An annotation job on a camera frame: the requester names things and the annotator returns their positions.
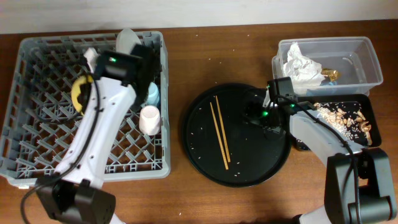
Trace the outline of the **grey plastic dishwasher rack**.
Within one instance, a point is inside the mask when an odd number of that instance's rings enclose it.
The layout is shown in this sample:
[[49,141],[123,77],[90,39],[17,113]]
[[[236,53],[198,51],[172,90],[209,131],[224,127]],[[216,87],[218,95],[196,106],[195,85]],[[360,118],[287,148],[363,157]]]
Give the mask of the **grey plastic dishwasher rack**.
[[[54,173],[81,121],[71,98],[73,82],[88,71],[80,60],[88,48],[99,53],[114,50],[116,37],[64,35],[21,42],[1,129],[1,175],[11,185],[26,189],[38,177]],[[141,133],[138,110],[129,110],[109,152],[107,182],[159,179],[171,171],[165,40],[159,31],[139,32],[138,38],[159,57],[154,81],[161,129],[155,136]]]

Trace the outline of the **black rectangular waste tray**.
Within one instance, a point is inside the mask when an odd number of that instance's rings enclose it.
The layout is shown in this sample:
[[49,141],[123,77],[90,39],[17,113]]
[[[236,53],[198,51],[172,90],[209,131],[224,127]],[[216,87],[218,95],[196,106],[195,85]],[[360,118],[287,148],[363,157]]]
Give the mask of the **black rectangular waste tray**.
[[381,136],[366,95],[300,96],[300,102],[311,102],[326,123],[346,139],[364,147],[379,147]]

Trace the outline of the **yellow bowl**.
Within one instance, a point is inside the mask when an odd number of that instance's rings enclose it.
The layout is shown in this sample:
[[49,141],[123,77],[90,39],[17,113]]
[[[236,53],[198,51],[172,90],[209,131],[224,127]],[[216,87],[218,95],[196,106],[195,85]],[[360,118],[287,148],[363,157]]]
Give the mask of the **yellow bowl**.
[[82,75],[77,78],[71,90],[71,98],[73,107],[81,115],[84,115],[88,102],[91,95],[91,84],[93,83],[93,78],[91,75]]

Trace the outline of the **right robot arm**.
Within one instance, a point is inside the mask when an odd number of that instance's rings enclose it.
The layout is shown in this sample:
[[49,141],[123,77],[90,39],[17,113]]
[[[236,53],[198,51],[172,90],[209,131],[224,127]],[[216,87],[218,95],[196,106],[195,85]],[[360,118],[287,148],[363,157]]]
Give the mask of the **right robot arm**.
[[345,138],[312,102],[298,99],[290,78],[269,81],[262,101],[244,103],[243,116],[265,131],[280,128],[301,140],[326,167],[323,206],[297,215],[296,223],[380,223],[397,217],[388,155]]

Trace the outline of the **pink plastic cup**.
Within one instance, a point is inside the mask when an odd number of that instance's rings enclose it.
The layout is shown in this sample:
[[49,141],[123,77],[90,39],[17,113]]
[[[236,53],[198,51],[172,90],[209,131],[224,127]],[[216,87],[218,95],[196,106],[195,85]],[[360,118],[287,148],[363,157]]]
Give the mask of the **pink plastic cup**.
[[157,107],[149,105],[143,107],[139,113],[139,129],[142,133],[154,136],[161,128],[160,111]]

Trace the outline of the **blue plastic cup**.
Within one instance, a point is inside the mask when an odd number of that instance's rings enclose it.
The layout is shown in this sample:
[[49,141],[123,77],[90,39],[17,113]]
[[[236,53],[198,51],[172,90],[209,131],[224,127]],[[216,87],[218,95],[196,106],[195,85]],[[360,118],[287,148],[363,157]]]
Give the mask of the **blue plastic cup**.
[[150,82],[146,103],[152,106],[158,106],[160,103],[160,91],[154,82]]

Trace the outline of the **gold foil snack wrapper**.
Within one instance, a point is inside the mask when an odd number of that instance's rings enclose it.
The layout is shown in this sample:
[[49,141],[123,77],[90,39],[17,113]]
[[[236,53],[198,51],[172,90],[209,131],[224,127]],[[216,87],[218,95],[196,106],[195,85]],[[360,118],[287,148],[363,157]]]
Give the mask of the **gold foil snack wrapper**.
[[321,70],[321,74],[330,82],[335,82],[341,77],[341,73],[339,71],[329,68],[323,68]]

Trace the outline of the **grey round plate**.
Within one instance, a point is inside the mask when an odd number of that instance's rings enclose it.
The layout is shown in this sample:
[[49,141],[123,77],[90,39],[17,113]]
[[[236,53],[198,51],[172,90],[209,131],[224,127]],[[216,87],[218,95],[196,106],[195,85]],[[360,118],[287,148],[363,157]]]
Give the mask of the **grey round plate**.
[[116,51],[130,55],[136,45],[141,45],[137,34],[131,29],[123,29],[116,38]]

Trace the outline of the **brown food scraps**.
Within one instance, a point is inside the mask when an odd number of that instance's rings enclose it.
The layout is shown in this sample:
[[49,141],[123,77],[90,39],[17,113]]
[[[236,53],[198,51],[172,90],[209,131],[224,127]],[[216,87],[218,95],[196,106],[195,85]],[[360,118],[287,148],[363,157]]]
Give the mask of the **brown food scraps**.
[[313,104],[322,118],[346,139],[364,146],[371,146],[372,124],[362,113],[361,105],[355,101]]

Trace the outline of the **round black serving tray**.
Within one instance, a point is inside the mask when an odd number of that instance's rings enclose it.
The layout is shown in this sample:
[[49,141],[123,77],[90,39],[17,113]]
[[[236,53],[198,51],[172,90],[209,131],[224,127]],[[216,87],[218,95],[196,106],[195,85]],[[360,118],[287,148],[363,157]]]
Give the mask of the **round black serving tray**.
[[[210,88],[193,100],[182,121],[182,146],[192,165],[208,179],[228,187],[249,187],[270,179],[285,164],[292,145],[287,127],[262,128],[243,120],[243,95],[248,90],[265,89],[242,83]],[[210,108],[212,102],[224,147],[215,96],[231,158],[228,170],[224,168]]]

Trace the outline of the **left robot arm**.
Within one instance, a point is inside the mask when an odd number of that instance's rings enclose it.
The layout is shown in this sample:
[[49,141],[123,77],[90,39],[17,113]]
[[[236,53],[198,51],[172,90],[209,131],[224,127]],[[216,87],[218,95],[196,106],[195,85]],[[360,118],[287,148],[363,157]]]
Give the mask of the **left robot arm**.
[[128,54],[106,50],[96,59],[78,131],[54,175],[35,183],[49,218],[61,223],[121,222],[115,214],[116,197],[101,189],[105,167],[126,113],[147,98],[158,59],[145,45]]

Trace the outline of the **clear plastic waste bin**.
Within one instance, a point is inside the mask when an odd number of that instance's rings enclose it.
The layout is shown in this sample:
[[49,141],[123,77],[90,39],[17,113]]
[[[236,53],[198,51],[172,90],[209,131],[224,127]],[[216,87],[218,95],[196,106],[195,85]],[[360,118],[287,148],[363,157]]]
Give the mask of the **clear plastic waste bin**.
[[304,57],[319,63],[322,68],[336,70],[341,74],[334,82],[325,78],[318,85],[294,85],[294,92],[299,96],[368,95],[370,89],[383,82],[376,51],[367,37],[281,40],[277,55],[272,59],[274,78],[285,76],[284,64],[288,61],[290,46],[295,42]]

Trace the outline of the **wooden chopstick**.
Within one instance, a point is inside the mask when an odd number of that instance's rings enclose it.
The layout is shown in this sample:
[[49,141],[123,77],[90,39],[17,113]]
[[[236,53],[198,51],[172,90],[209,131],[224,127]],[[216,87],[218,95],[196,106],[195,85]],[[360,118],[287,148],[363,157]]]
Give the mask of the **wooden chopstick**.
[[219,131],[219,128],[218,128],[218,123],[217,123],[217,120],[216,120],[215,111],[213,109],[212,102],[210,102],[210,108],[211,108],[211,113],[212,113],[212,117],[213,117],[213,122],[214,122],[214,125],[215,125],[215,130],[216,130],[218,143],[220,145],[220,151],[221,151],[221,156],[223,158],[224,168],[225,168],[225,170],[228,170],[229,167],[228,167],[228,163],[227,163],[227,160],[226,160],[226,155],[225,155],[225,152],[224,152],[223,143],[221,141],[220,131]]
[[224,122],[223,122],[223,117],[222,117],[222,114],[221,114],[221,108],[220,108],[218,96],[215,96],[215,98],[216,98],[216,105],[217,105],[218,115],[219,115],[219,119],[220,119],[221,132],[222,132],[222,135],[223,135],[224,149],[225,149],[225,152],[226,152],[226,161],[228,163],[230,163],[231,162],[231,158],[230,158],[230,155],[229,155],[228,141],[227,141],[226,133],[225,133],[225,130],[224,130]]

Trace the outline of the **white paper napkin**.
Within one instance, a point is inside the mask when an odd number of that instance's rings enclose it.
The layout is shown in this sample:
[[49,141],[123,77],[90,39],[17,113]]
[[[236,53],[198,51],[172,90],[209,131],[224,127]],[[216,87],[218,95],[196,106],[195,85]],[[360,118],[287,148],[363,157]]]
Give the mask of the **white paper napkin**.
[[321,74],[322,65],[302,55],[297,42],[293,42],[287,52],[287,62],[283,73],[290,77],[294,92],[305,95],[311,87],[320,86],[325,77]]

